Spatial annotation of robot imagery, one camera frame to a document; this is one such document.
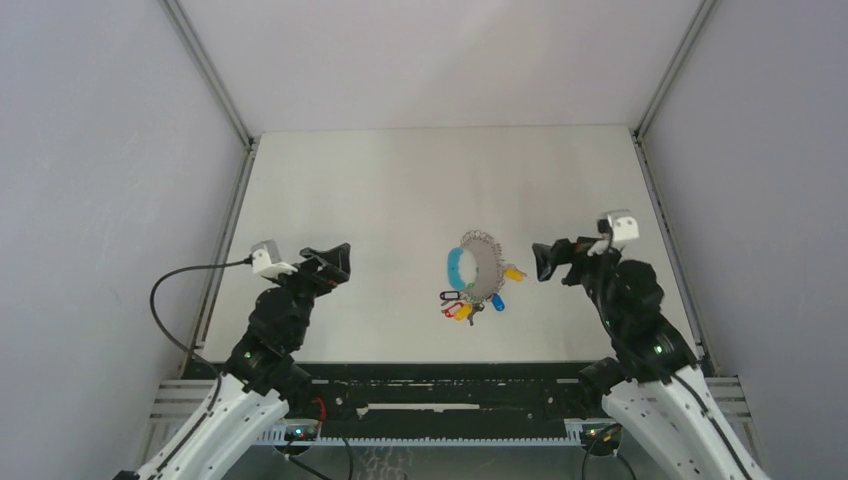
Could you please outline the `round key organizer with rings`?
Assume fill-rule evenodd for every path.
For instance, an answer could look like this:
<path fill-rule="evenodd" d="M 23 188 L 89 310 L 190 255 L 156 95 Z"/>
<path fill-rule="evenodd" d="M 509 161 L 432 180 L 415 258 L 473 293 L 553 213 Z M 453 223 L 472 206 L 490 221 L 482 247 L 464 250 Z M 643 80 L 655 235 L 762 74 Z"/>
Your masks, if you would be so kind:
<path fill-rule="evenodd" d="M 448 283 L 467 303 L 482 303 L 498 294 L 505 267 L 501 244 L 481 230 L 466 232 L 446 261 Z"/>

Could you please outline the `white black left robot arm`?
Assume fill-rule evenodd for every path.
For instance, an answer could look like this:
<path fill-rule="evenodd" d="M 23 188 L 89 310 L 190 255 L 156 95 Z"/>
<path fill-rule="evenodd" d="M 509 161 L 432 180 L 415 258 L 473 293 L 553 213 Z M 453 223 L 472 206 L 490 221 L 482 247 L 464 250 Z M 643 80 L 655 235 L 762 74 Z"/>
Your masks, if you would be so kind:
<path fill-rule="evenodd" d="M 123 479 L 219 479 L 265 435 L 297 448 L 339 441 L 453 443 L 565 435 L 581 413 L 576 362 L 299 363 L 316 300 L 347 282 L 351 247 L 304 248 L 293 264 L 274 243 L 247 260 L 270 282 L 229 358 L 176 433 Z"/>

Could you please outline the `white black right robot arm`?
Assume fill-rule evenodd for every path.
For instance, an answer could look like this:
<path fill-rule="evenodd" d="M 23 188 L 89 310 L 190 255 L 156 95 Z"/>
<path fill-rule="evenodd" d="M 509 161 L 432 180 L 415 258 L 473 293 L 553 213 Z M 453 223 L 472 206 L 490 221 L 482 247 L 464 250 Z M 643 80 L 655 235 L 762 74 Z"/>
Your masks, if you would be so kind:
<path fill-rule="evenodd" d="M 607 414 L 669 476 L 765 479 L 733 431 L 682 334 L 663 315 L 653 267 L 623 259 L 607 239 L 555 242 L 551 265 L 566 265 L 565 286 L 581 286 L 614 354 L 580 371 L 578 402 Z"/>

